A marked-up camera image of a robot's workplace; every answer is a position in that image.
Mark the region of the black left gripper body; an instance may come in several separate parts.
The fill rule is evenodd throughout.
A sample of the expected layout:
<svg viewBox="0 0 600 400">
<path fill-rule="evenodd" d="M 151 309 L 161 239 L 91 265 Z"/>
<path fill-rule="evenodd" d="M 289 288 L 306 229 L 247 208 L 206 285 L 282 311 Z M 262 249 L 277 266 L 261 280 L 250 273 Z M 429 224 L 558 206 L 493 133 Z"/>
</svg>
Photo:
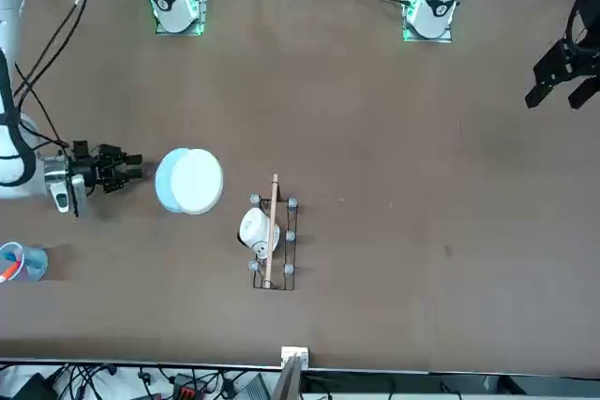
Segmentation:
<svg viewBox="0 0 600 400">
<path fill-rule="evenodd" d="M 578 45 L 559 39 L 534 65 L 536 81 L 571 81 L 576 77 L 599 74 L 599 48 L 586 47 L 587 38 Z"/>
</svg>

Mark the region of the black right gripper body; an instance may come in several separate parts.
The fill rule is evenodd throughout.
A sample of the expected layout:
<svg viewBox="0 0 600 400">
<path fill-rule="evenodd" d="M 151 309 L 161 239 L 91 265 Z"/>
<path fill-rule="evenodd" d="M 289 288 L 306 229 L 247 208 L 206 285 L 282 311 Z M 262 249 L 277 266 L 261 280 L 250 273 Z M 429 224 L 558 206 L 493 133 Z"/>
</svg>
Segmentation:
<svg viewBox="0 0 600 400">
<path fill-rule="evenodd" d="M 86 140 L 77 140 L 72 142 L 71 153 L 69 157 L 69 167 L 72 175 L 80 174 L 83 176 L 86 188 L 94 188 L 100 184 L 98 178 L 98 158 L 101 145 L 93 148 L 89 147 Z"/>
</svg>

